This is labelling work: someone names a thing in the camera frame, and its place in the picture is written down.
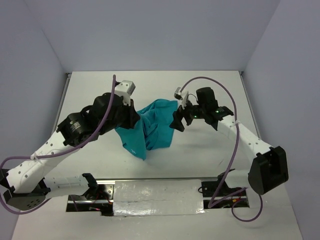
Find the teal t shirt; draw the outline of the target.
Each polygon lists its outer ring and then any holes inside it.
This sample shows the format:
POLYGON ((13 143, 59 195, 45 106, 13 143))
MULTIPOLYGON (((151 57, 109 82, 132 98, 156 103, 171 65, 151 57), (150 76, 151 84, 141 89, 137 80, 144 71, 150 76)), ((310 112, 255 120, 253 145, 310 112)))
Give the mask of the teal t shirt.
POLYGON ((147 159, 148 151, 169 148, 174 135, 170 124, 177 109, 176 100, 157 99, 139 110, 140 120, 133 129, 115 129, 123 148, 141 160, 147 159))

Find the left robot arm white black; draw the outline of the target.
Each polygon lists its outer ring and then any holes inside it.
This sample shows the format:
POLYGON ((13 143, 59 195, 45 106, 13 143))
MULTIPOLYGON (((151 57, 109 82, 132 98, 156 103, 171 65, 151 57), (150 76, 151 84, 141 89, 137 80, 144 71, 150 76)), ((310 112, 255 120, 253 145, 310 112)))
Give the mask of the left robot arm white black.
POLYGON ((99 136, 117 127, 132 129, 139 120, 131 94, 117 90, 96 97, 92 105, 69 114, 31 156, 17 156, 22 163, 0 169, 0 184, 6 188, 0 197, 1 205, 13 214, 24 215, 54 197, 82 195, 93 199, 99 185, 92 174, 48 177, 48 173, 99 136))

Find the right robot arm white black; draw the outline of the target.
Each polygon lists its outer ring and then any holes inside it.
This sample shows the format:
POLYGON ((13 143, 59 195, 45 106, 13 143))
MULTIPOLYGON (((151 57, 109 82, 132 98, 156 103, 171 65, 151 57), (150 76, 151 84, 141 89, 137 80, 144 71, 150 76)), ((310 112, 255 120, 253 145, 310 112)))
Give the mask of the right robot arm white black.
POLYGON ((226 178, 217 183, 221 195, 228 196, 235 188, 251 188, 257 194, 264 195, 288 181, 287 155, 282 147, 272 147, 237 121, 229 108, 218 105, 210 87, 198 89, 196 95, 197 104, 193 105, 188 91, 176 89, 174 97, 181 104, 172 114, 170 128, 183 132, 183 120, 190 125, 193 120, 203 119, 229 140, 238 141, 238 147, 248 158, 249 170, 231 170, 226 178))

